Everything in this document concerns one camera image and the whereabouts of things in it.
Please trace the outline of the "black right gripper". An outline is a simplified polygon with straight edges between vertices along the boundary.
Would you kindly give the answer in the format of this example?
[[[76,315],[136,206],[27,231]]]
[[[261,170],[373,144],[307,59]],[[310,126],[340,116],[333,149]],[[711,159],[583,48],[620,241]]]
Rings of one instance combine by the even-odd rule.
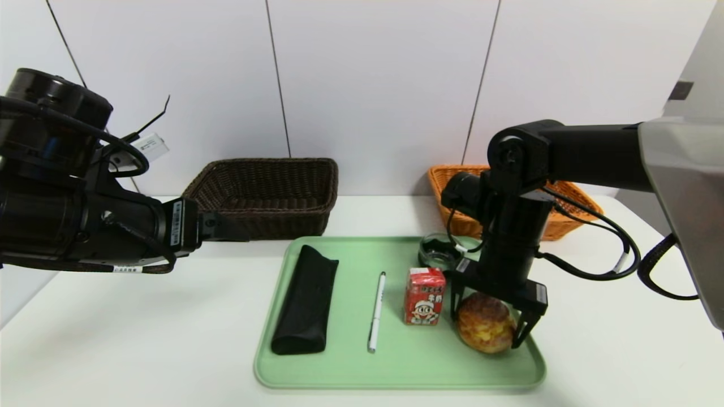
[[[509,241],[483,241],[479,259],[464,257],[445,277],[450,282],[450,317],[458,320],[465,288],[484,293],[520,311],[510,348],[518,349],[548,310],[546,287],[530,280],[528,273],[537,246]]]

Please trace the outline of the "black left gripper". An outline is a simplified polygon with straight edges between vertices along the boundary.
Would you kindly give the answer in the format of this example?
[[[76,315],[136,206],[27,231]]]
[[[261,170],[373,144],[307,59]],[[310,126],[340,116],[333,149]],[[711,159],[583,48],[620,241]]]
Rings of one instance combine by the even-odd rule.
[[[165,260],[162,253],[186,257],[199,240],[250,241],[248,230],[217,212],[199,215],[197,237],[197,205],[185,198],[163,203],[137,192],[114,192],[101,196],[99,214],[98,265],[147,266]]]

